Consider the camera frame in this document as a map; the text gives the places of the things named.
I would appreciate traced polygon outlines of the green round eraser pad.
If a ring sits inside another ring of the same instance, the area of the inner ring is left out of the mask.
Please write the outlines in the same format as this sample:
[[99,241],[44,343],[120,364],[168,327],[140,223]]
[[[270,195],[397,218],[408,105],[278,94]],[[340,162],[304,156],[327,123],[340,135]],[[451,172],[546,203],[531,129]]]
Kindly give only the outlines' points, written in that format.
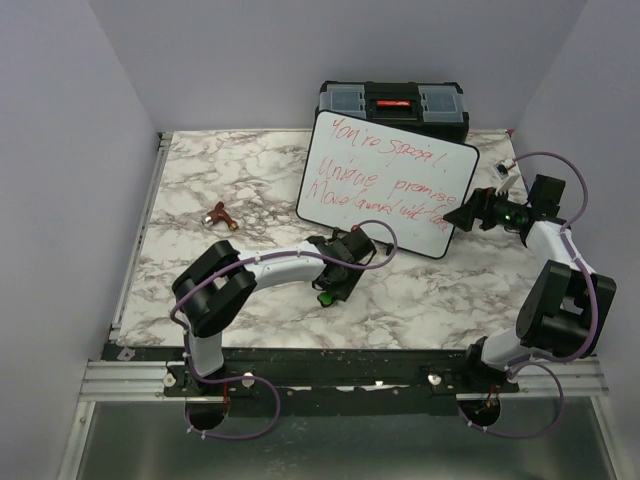
[[334,297],[329,292],[322,292],[318,295],[317,300],[323,308],[328,308],[333,305]]

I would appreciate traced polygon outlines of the white whiteboard with red writing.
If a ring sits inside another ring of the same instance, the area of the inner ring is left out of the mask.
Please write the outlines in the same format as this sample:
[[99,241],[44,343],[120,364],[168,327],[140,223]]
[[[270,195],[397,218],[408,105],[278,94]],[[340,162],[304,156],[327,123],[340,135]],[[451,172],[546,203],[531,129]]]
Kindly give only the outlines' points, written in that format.
[[444,216],[462,205],[479,158],[471,145],[322,111],[296,214],[342,230],[361,224],[374,240],[441,259],[454,230]]

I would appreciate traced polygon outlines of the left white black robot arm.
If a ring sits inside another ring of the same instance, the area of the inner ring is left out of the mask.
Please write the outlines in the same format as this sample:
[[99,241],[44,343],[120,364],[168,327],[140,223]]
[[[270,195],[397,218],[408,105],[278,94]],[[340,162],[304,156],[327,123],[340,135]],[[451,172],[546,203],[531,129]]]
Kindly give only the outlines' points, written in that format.
[[307,282],[319,292],[321,306],[345,301],[376,254],[359,227],[326,238],[311,236],[289,249],[241,251],[219,241],[191,264],[172,285],[179,310],[189,324],[187,382],[201,395],[214,393],[222,380],[222,332],[250,295],[274,286]]

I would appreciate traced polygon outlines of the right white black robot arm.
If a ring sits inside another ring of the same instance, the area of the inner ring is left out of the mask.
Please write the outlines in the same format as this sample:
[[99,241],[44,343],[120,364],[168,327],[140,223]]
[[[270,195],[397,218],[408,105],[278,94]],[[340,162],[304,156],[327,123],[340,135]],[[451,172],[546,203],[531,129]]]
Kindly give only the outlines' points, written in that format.
[[496,370],[532,358],[568,363],[595,349],[617,286],[588,265],[570,228],[557,217],[564,188],[564,181],[538,175],[525,204],[511,201],[506,191],[477,188],[462,206],[444,215],[465,232],[478,220],[483,231],[501,226],[518,234],[540,265],[515,326],[468,347],[459,371],[471,391],[493,384]]

